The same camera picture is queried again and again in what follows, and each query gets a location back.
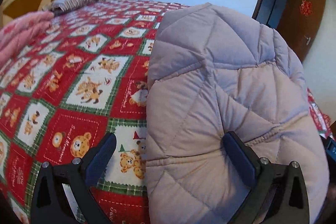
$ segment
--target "striped pillow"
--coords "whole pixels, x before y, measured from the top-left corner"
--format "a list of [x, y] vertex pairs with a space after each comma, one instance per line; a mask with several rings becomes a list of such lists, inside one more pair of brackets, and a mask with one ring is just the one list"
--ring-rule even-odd
[[54, 13], [56, 12], [58, 15], [60, 15], [96, 1], [103, 0], [54, 0], [52, 3], [44, 6], [42, 10], [48, 10]]

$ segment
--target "bed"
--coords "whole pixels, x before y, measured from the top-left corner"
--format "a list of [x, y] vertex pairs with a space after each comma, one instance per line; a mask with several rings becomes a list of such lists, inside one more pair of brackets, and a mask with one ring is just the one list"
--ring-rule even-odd
[[[117, 150], [91, 189], [114, 223], [149, 223], [146, 177], [147, 70], [167, 10], [156, 1], [88, 5], [52, 20], [0, 72], [0, 189], [23, 223], [44, 161], [82, 157], [106, 132]], [[64, 186], [77, 220], [84, 223]]]

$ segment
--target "silver bolt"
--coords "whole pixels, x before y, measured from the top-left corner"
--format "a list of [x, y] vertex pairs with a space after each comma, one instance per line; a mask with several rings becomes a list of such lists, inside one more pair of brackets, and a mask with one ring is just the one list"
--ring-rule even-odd
[[49, 162], [45, 161], [44, 163], [42, 163], [42, 167], [43, 168], [47, 168], [49, 166]]
[[81, 158], [74, 158], [71, 162], [73, 164], [79, 164], [81, 162]]
[[294, 168], [299, 168], [299, 163], [297, 162], [297, 161], [292, 161], [292, 166], [294, 167]]
[[265, 158], [265, 157], [261, 157], [261, 158], [260, 158], [260, 162], [261, 162], [262, 164], [269, 164], [269, 159], [268, 159], [268, 158]]

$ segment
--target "open door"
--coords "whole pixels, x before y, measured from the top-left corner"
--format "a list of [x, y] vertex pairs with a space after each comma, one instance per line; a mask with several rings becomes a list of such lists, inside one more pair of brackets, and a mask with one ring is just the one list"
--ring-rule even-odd
[[326, 0], [287, 0], [277, 31], [302, 62], [320, 27]]

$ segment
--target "pink blanket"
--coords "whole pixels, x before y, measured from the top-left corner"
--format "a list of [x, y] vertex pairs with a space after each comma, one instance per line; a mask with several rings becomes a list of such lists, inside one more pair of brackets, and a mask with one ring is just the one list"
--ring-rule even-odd
[[22, 47], [51, 25], [51, 12], [31, 12], [19, 17], [0, 30], [0, 68]]

